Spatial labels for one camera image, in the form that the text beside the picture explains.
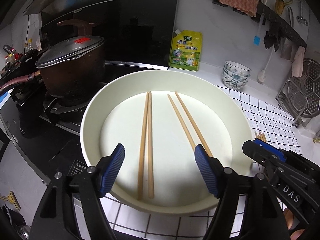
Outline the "operator hand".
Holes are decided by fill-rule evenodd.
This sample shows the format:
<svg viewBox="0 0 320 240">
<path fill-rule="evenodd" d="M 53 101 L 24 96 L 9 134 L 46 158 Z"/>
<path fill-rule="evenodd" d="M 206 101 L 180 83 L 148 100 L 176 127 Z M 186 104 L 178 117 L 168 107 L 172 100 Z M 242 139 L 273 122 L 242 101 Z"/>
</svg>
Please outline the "operator hand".
<svg viewBox="0 0 320 240">
<path fill-rule="evenodd" d="M 305 228 L 306 225 L 302 222 L 299 222 L 298 218 L 286 207 L 283 211 L 283 215 L 286 220 L 286 224 L 288 230 L 290 232 L 290 239 L 297 240 L 297 239 L 305 239 Z"/>
</svg>

